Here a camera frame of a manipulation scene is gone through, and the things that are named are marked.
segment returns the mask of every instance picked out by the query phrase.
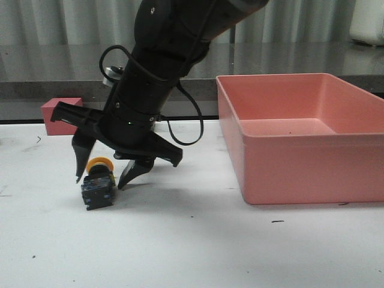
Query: pink plastic tray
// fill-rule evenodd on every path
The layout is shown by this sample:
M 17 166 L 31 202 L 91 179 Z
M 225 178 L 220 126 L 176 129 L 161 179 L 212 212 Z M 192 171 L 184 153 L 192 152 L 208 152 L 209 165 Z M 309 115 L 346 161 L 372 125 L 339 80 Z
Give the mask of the pink plastic tray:
M 219 76 L 250 204 L 384 201 L 384 100 L 329 74 Z

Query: white table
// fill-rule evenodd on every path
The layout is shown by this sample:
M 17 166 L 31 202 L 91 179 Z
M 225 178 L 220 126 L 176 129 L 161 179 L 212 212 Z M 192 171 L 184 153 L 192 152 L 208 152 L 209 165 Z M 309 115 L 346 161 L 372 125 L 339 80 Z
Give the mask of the white table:
M 173 126 L 198 135 L 198 122 Z M 156 160 L 93 211 L 70 143 L 44 125 L 0 126 L 2 288 L 384 287 L 384 203 L 248 205 L 218 121 L 179 167 Z M 113 151 L 97 143 L 99 155 Z

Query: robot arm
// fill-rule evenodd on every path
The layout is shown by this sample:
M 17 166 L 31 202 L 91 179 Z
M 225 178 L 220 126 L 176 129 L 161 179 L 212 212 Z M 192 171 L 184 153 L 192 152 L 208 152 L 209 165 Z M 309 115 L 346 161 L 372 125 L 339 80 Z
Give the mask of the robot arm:
M 59 103 L 52 121 L 78 127 L 73 140 L 78 180 L 97 140 L 131 160 L 118 187 L 150 171 L 155 158 L 177 166 L 182 150 L 152 131 L 171 90 L 201 61 L 216 36 L 261 9 L 268 0 L 143 0 L 134 27 L 136 45 L 104 110 Z

